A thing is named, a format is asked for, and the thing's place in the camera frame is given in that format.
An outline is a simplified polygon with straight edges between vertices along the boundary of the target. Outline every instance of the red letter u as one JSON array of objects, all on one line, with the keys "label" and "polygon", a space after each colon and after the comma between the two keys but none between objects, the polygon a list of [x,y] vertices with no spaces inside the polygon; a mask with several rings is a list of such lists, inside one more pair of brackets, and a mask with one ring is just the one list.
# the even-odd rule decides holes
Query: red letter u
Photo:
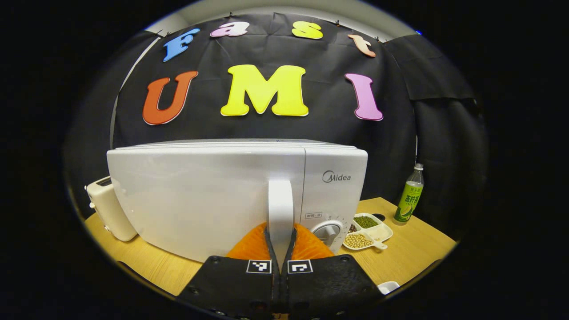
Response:
[{"label": "red letter u", "polygon": [[166,124],[176,118],[182,108],[184,108],[185,98],[188,95],[189,84],[193,78],[197,76],[197,71],[188,71],[180,73],[176,77],[178,86],[174,93],[172,104],[164,110],[158,109],[158,101],[162,94],[164,86],[170,82],[170,78],[162,78],[153,81],[148,85],[148,94],[142,110],[142,118],[149,125]]}]

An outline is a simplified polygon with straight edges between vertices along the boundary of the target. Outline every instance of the wooden table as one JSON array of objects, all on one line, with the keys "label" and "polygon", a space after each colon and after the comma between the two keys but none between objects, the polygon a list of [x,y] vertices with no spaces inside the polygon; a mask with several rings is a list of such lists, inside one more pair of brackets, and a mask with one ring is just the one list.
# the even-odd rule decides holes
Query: wooden table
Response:
[{"label": "wooden table", "polygon": [[[397,207],[383,198],[360,201],[357,213],[383,214],[393,236],[385,241],[388,248],[379,251],[373,247],[352,251],[341,247],[338,255],[355,257],[376,285],[396,281],[408,282],[435,260],[444,258],[456,243],[417,217],[411,217],[404,226],[391,221]],[[100,246],[112,258],[122,261],[156,286],[177,296],[201,267],[200,262],[177,256],[155,247],[140,236],[129,242],[114,238],[103,228],[97,214],[85,221],[86,227]]]}]

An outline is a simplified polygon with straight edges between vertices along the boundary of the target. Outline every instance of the foam letter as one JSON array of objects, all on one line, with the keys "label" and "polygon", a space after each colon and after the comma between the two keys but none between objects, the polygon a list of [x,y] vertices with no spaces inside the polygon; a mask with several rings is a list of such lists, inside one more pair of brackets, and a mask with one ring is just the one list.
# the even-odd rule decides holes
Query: foam letter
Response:
[{"label": "foam letter", "polygon": [[354,112],[356,117],[375,121],[383,119],[384,115],[377,109],[376,101],[373,98],[373,80],[355,73],[346,73],[345,77],[352,82],[354,91],[356,91],[357,109]]},{"label": "foam letter", "polygon": [[360,49],[360,51],[363,52],[364,55],[368,55],[372,58],[374,58],[376,56],[375,52],[368,49],[368,46],[371,46],[372,44],[365,41],[364,38],[362,38],[359,35],[355,35],[355,34],[350,34],[350,35],[348,35],[348,37],[350,37],[354,40],[354,42],[356,43],[356,47],[358,49]]},{"label": "foam letter", "polygon": [[265,80],[259,69],[251,64],[234,65],[228,69],[233,75],[227,104],[221,108],[224,116],[244,116],[249,106],[244,103],[249,95],[257,113],[265,112],[278,92],[277,103],[271,110],[278,116],[306,116],[308,107],[302,102],[301,78],[306,70],[295,65],[282,65]]},{"label": "foam letter", "polygon": [[301,38],[320,39],[324,36],[322,32],[318,31],[322,28],[316,23],[297,21],[292,26],[294,27],[292,34]]},{"label": "foam letter", "polygon": [[226,24],[222,24],[219,26],[219,29],[212,31],[210,36],[218,37],[218,36],[238,36],[244,35],[247,33],[247,27],[249,26],[249,22],[230,22]]},{"label": "foam letter", "polygon": [[170,82],[170,78],[162,78],[151,82],[148,85],[148,94],[142,110],[142,118],[149,125],[166,124],[177,117],[184,108],[185,98],[188,95],[189,83],[197,76],[197,71],[180,73],[176,77],[178,86],[174,93],[172,104],[164,110],[158,109],[158,101],[164,86]]},{"label": "foam letter", "polygon": [[198,28],[195,28],[175,39],[168,41],[164,45],[166,47],[166,57],[164,58],[164,62],[184,52],[188,47],[183,45],[192,42],[193,40],[192,34],[197,34],[199,31],[200,30]]}]

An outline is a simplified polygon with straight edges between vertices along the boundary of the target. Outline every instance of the white divided tray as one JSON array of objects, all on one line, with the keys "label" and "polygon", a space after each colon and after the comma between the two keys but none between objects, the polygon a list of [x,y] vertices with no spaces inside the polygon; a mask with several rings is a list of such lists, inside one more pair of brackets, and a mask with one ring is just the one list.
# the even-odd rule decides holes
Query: white divided tray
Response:
[{"label": "white divided tray", "polygon": [[377,225],[371,228],[362,228],[359,224],[357,224],[355,220],[352,220],[352,224],[356,227],[356,231],[348,233],[348,236],[363,234],[366,239],[372,241],[372,244],[362,248],[352,248],[348,246],[346,243],[344,243],[344,246],[351,250],[362,250],[369,247],[376,247],[380,250],[387,249],[387,245],[385,245],[383,242],[391,238],[391,236],[393,236],[393,230],[391,230],[391,228],[389,228],[387,224],[383,223],[380,219],[377,219],[375,216],[371,214],[365,214],[365,213],[356,214],[354,217],[361,217],[361,216],[370,217],[373,221],[377,223]]}]

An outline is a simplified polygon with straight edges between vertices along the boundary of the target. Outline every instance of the bottle label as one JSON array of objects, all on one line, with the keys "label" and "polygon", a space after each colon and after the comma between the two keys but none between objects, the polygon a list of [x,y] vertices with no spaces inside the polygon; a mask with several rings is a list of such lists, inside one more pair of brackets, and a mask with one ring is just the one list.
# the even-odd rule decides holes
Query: bottle label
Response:
[{"label": "bottle label", "polygon": [[397,211],[395,212],[395,220],[399,222],[406,222],[411,218],[411,214],[413,214],[413,211],[415,211],[415,207],[419,202],[421,192],[423,192],[423,186],[413,186],[408,182],[405,183],[401,201],[399,201]]}]

